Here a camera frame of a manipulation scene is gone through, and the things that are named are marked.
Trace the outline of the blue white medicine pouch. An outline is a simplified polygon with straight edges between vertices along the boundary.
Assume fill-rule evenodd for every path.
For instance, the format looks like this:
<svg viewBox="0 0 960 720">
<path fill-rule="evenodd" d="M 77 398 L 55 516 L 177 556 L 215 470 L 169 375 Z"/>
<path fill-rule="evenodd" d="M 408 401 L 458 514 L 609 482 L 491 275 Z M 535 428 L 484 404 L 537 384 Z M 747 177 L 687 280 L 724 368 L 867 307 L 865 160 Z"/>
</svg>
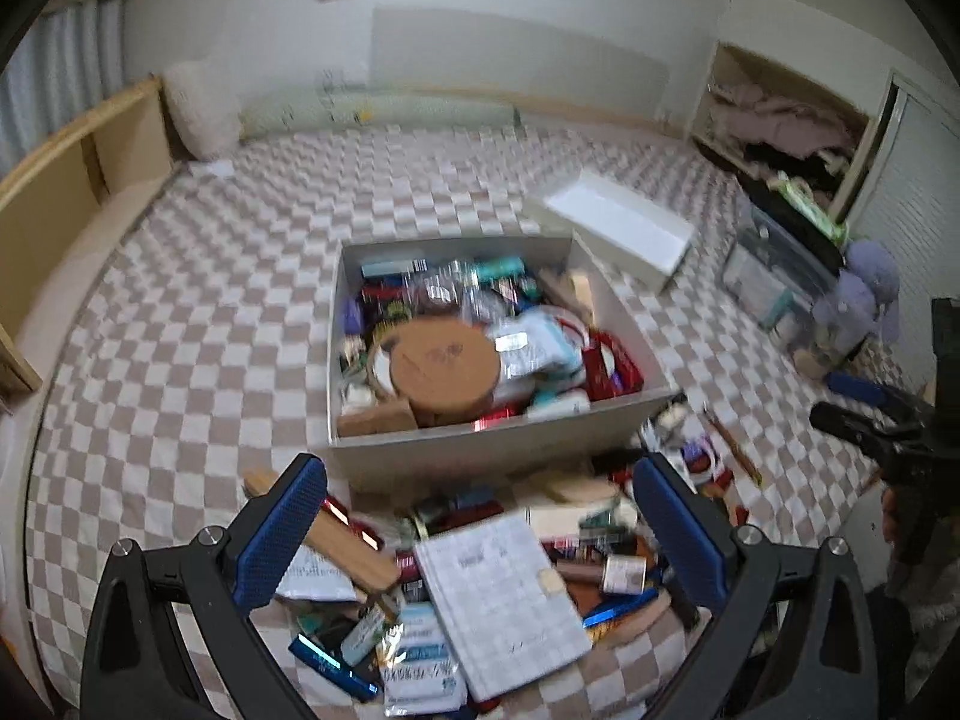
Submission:
<svg viewBox="0 0 960 720">
<path fill-rule="evenodd" d="M 467 704 L 459 661 L 430 603 L 405 606 L 377 645 L 387 717 L 457 712 Z"/>
</svg>

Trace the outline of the purple plush toy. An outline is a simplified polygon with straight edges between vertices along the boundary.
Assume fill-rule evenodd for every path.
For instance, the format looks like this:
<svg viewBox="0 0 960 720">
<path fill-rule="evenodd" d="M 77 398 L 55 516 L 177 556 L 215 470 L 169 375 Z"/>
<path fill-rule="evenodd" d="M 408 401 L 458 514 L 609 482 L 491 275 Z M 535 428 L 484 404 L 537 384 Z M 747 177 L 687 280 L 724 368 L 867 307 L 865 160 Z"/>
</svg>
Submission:
<svg viewBox="0 0 960 720">
<path fill-rule="evenodd" d="M 833 288 L 815 301 L 822 327 L 844 327 L 885 344 L 900 338 L 900 268 L 890 250 L 872 239 L 854 239 Z"/>
</svg>

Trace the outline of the long wooden block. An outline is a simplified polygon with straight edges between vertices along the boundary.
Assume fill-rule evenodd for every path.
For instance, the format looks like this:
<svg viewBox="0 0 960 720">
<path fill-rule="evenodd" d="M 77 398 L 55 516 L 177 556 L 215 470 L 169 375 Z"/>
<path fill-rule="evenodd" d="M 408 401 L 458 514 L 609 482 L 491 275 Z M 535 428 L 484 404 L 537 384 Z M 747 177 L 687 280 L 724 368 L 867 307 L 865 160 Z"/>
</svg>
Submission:
<svg viewBox="0 0 960 720">
<path fill-rule="evenodd" d="M 324 507 L 327 475 L 320 458 L 298 455 L 283 473 L 260 468 L 242 473 L 254 509 L 242 511 L 238 543 L 229 550 L 238 605 L 248 610 L 265 600 L 280 582 L 300 544 L 316 551 L 368 593 L 388 592 L 400 569 L 384 551 L 373 550 L 361 536 Z"/>
</svg>

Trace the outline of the clear plastic storage bin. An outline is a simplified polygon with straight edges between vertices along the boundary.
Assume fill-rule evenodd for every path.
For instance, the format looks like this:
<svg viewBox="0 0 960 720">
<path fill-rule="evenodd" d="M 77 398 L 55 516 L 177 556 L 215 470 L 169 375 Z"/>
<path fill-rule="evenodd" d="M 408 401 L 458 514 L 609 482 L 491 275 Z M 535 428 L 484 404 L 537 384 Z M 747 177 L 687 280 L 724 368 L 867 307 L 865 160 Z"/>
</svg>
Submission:
<svg viewBox="0 0 960 720">
<path fill-rule="evenodd" d="M 829 242 L 809 249 L 763 208 L 743 202 L 718 284 L 763 332 L 783 320 L 804 328 L 838 280 L 836 255 Z"/>
</svg>

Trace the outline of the white grid notebook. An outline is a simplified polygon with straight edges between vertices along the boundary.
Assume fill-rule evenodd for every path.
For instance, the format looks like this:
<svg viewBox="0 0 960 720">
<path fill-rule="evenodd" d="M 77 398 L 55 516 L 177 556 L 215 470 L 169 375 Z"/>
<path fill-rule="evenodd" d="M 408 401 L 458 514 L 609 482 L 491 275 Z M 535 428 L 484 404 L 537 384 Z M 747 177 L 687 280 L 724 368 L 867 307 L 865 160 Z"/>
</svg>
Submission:
<svg viewBox="0 0 960 720">
<path fill-rule="evenodd" d="M 565 581 L 521 514 L 432 536 L 413 554 L 478 702 L 535 683 L 590 652 Z"/>
</svg>

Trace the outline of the brown white checkered bedsheet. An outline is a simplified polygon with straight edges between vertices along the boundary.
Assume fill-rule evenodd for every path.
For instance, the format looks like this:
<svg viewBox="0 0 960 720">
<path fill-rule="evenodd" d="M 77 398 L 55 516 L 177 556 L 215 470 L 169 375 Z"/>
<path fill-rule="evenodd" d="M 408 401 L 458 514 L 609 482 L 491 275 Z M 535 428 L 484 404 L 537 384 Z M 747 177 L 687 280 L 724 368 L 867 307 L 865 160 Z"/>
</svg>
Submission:
<svg viewBox="0 0 960 720">
<path fill-rule="evenodd" d="M 112 250 L 53 376 L 25 562 L 39 660 L 62 699 L 80 694 L 86 623 L 116 539 L 184 543 L 235 515 L 244 470 L 324 447 L 342 245 L 530 231 L 524 195 L 579 169 L 697 230 L 663 293 L 625 273 L 610 281 L 669 382 L 760 467 L 732 497 L 773 539 L 814 544 L 838 530 L 872 466 L 809 426 L 820 388 L 718 288 L 743 200 L 698 153 L 540 128 L 259 140 L 229 176 L 172 179 Z"/>
</svg>

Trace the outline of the brown cardboard small box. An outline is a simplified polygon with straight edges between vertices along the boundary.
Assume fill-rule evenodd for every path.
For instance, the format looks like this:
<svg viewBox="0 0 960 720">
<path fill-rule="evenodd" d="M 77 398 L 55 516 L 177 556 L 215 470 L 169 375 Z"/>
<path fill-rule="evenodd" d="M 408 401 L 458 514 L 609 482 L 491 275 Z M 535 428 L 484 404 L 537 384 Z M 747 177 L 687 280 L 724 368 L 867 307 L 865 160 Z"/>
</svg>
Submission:
<svg viewBox="0 0 960 720">
<path fill-rule="evenodd" d="M 380 401 L 376 405 L 342 413 L 337 418 L 337 436 L 364 437 L 403 433 L 418 427 L 410 403 L 405 398 Z"/>
</svg>

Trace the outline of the white box lid tray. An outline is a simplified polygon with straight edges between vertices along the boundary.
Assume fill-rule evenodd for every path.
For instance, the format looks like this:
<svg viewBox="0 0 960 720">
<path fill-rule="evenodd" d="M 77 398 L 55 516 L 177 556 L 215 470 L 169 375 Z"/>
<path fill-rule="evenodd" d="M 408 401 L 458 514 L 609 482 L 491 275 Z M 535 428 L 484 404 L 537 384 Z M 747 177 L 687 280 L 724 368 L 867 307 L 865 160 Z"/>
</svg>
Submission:
<svg viewBox="0 0 960 720">
<path fill-rule="evenodd" d="M 574 232 L 594 254 L 659 294 L 685 259 L 697 228 L 646 193 L 589 169 L 551 177 L 524 195 L 524 213 Z"/>
</svg>

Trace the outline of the wooden wardrobe with clothes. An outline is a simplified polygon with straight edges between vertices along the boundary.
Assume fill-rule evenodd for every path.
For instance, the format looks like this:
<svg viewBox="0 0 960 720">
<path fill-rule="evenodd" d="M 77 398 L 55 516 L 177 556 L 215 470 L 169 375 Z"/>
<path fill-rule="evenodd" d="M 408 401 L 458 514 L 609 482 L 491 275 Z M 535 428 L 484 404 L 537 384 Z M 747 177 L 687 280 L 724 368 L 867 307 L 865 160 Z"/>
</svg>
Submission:
<svg viewBox="0 0 960 720">
<path fill-rule="evenodd" d="M 864 110 L 787 65 L 717 43 L 688 135 L 739 176 L 802 182 L 823 213 L 841 220 L 874 164 L 893 93 Z"/>
</svg>

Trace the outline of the round cork coaster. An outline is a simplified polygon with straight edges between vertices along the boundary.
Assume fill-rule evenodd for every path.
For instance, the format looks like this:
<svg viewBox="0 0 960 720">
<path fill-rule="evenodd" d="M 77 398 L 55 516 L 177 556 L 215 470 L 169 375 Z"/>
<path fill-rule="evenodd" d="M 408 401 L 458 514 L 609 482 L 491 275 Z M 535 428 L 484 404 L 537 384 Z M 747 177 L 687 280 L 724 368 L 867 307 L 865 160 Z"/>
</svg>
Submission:
<svg viewBox="0 0 960 720">
<path fill-rule="evenodd" d="M 395 393 L 410 403 L 418 426 L 459 424 L 491 405 L 501 361 L 480 328 L 451 317 L 415 319 L 387 346 Z"/>
</svg>

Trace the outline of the large white cardboard box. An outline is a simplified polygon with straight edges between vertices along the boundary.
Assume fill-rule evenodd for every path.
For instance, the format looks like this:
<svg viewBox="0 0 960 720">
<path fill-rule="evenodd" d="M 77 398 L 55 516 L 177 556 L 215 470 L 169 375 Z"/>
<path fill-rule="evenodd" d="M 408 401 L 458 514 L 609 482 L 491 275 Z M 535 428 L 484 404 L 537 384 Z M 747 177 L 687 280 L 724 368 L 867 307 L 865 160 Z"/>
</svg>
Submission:
<svg viewBox="0 0 960 720">
<path fill-rule="evenodd" d="M 347 244 L 327 429 L 350 486 L 473 481 L 625 445 L 675 390 L 571 234 Z"/>
</svg>

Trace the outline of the wooden bedside shelf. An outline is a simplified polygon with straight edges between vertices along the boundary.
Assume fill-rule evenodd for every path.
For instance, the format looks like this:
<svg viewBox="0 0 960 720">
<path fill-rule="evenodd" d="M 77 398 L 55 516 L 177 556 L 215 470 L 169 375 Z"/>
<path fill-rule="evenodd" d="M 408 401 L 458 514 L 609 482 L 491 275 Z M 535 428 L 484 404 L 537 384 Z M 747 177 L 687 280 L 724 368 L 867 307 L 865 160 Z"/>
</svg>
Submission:
<svg viewBox="0 0 960 720">
<path fill-rule="evenodd" d="M 150 76 L 78 115 L 3 177 L 3 394 L 41 387 L 16 335 L 73 244 L 122 193 L 151 197 L 172 169 L 163 83 Z"/>
</svg>

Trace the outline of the teal cosmetic tube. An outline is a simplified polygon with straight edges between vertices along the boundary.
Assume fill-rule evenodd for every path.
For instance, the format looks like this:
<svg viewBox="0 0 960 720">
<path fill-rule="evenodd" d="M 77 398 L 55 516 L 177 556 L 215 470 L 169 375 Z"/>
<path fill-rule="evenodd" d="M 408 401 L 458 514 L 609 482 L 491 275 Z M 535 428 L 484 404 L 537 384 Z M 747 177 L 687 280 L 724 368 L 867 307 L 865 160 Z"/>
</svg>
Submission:
<svg viewBox="0 0 960 720">
<path fill-rule="evenodd" d="M 470 269 L 472 278 L 478 284 L 493 283 L 503 278 L 522 277 L 524 273 L 526 273 L 526 264 L 521 257 L 482 260 Z"/>
</svg>

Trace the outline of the white fluffy pillow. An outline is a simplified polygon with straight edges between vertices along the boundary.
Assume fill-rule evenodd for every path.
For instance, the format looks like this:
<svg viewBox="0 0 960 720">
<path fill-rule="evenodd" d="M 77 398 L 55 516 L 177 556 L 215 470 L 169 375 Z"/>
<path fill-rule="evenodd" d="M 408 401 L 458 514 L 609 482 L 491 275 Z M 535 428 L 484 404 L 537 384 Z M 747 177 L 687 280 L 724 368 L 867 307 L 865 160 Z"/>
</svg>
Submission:
<svg viewBox="0 0 960 720">
<path fill-rule="evenodd" d="M 163 71 L 163 91 L 174 128 L 195 160 L 219 160 L 238 148 L 239 101 L 212 60 L 170 65 Z"/>
</svg>

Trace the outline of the green dotted long pillow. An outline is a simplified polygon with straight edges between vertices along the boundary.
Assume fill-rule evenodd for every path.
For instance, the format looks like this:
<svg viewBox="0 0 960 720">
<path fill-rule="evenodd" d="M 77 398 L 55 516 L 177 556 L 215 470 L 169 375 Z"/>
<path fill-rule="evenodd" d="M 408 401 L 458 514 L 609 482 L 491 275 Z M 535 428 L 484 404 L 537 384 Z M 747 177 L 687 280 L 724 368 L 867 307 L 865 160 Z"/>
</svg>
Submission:
<svg viewBox="0 0 960 720">
<path fill-rule="evenodd" d="M 390 89 L 285 88 L 252 99 L 239 114 L 241 138 L 342 128 L 509 127 L 516 107 L 500 101 Z"/>
</svg>

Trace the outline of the grey curtain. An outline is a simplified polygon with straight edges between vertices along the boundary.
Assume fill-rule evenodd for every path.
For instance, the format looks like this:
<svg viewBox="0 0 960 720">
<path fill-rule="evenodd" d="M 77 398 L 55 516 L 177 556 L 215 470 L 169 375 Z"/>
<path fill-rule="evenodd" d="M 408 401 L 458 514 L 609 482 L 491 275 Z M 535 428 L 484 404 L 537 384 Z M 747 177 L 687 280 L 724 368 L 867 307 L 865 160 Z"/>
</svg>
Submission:
<svg viewBox="0 0 960 720">
<path fill-rule="evenodd" d="M 127 0 L 88 0 L 43 15 L 2 71 L 2 174 L 52 133 L 125 86 Z"/>
</svg>

